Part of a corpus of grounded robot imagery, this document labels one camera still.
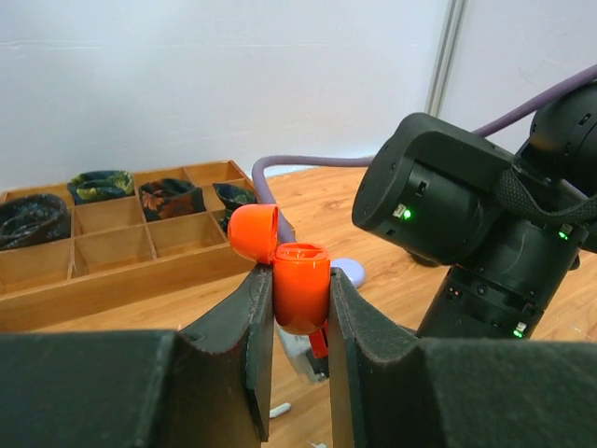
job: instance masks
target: black strap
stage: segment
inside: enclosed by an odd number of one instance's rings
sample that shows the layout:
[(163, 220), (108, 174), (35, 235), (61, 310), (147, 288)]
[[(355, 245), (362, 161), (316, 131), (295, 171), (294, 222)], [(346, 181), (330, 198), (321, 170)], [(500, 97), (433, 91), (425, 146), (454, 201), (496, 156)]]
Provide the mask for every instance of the black strap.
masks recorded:
[(514, 167), (502, 173), (493, 188), (493, 195), (509, 212), (541, 224), (582, 223), (597, 218), (597, 194), (563, 210), (548, 212), (542, 209), (524, 187)]

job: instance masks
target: orange bottle cap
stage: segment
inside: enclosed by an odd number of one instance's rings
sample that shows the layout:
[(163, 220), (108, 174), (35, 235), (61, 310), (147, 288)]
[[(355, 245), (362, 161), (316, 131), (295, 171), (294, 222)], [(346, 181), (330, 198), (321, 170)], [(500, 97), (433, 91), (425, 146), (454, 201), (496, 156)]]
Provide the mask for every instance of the orange bottle cap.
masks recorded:
[(279, 245), (273, 257), (273, 312), (282, 329), (307, 335), (324, 326), (331, 261), (320, 245)]
[(232, 212), (228, 239), (241, 257), (257, 263), (271, 264), (278, 243), (278, 206), (249, 203)]

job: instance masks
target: wooden compartment organizer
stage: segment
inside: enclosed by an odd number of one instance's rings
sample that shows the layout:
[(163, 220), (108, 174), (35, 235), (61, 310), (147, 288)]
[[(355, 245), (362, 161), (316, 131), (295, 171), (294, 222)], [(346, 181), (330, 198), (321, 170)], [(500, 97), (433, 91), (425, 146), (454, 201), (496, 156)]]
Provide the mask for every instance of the wooden compartment organizer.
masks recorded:
[[(255, 191), (234, 161), (133, 173), (134, 196), (75, 205), (66, 184), (18, 189), (0, 202), (38, 192), (63, 198), (68, 239), (0, 251), (0, 331), (41, 329), (186, 287), (248, 273), (218, 222), (214, 183)], [(165, 177), (201, 188), (206, 212), (147, 222), (138, 188)]]

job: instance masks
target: white wall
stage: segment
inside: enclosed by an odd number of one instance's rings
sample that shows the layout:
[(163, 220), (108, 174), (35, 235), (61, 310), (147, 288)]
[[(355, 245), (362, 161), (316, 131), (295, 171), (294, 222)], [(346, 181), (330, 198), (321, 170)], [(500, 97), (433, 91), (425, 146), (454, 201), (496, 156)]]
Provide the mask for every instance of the white wall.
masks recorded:
[(422, 110), (447, 0), (7, 0), (0, 189), (363, 156)]
[[(440, 117), (468, 130), (597, 63), (594, 0), (469, 0)], [(528, 117), (491, 137), (515, 152)]]

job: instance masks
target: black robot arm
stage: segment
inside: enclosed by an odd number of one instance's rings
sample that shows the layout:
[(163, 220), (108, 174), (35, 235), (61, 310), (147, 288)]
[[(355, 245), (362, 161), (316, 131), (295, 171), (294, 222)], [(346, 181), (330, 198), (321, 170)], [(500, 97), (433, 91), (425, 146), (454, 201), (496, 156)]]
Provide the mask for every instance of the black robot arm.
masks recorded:
[(418, 336), (528, 338), (579, 250), (597, 250), (597, 84), (535, 115), (512, 154), (425, 114), (369, 166), (353, 223), (451, 268)]

